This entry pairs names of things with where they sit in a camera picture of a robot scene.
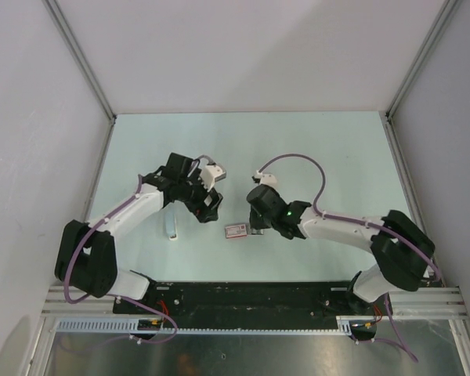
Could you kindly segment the red staple box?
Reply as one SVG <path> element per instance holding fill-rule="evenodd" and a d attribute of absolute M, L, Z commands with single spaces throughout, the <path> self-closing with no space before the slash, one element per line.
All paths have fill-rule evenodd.
<path fill-rule="evenodd" d="M 248 226 L 245 223 L 228 225 L 225 227 L 226 239 L 237 239 L 248 235 Z"/>

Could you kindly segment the light blue stapler cover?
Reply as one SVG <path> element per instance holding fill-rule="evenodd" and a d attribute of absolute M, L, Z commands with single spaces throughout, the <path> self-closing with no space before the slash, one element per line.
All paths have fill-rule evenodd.
<path fill-rule="evenodd" d="M 169 240 L 176 240 L 178 237 L 174 211 L 167 211 L 164 215 L 164 229 Z"/>

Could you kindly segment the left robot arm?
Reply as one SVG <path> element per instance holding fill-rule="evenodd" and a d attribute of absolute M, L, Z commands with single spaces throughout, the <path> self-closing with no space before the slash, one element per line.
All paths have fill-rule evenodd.
<path fill-rule="evenodd" d="M 216 221 L 223 196 L 215 184 L 225 177 L 224 167 L 210 157 L 172 153 L 166 164 L 139 176 L 135 192 L 115 208 L 88 222 L 66 224 L 54 270 L 66 301 L 78 303 L 70 296 L 75 287 L 83 298 L 126 297 L 139 312 L 152 311 L 157 293 L 149 289 L 148 277 L 118 265 L 118 241 L 175 202 L 183 203 L 200 223 Z"/>

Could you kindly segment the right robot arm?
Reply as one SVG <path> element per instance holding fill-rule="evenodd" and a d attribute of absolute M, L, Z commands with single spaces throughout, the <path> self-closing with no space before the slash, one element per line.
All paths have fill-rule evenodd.
<path fill-rule="evenodd" d="M 272 229 L 288 240 L 330 240 L 373 255 L 375 264 L 359 271 L 344 292 L 342 303 L 352 313 L 364 314 L 387 293 L 417 291 L 432 264 L 435 245 L 401 211 L 365 219 L 319 214 L 308 202 L 285 202 L 265 184 L 252 189 L 246 200 L 249 222 L 258 230 Z"/>

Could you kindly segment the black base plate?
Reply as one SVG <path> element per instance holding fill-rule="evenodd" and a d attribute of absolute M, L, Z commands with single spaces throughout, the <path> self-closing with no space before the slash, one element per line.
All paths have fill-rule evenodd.
<path fill-rule="evenodd" d="M 115 303 L 116 314 L 146 315 L 146 306 L 168 314 L 181 329 L 286 331 L 333 329 L 339 316 L 376 319 L 378 298 L 362 314 L 344 305 L 347 281 L 153 282 L 137 304 Z"/>

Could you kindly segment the aluminium rail frame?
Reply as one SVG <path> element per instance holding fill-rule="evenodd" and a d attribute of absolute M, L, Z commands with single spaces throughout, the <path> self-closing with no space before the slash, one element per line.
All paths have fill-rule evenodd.
<path fill-rule="evenodd" d="M 457 287 L 423 287 L 416 292 L 393 292 L 389 296 L 392 314 L 401 320 L 460 320 L 468 318 L 468 310 Z M 41 314 L 54 317 L 116 316 L 114 299 L 87 298 L 70 304 L 64 299 L 63 288 L 49 289 Z"/>

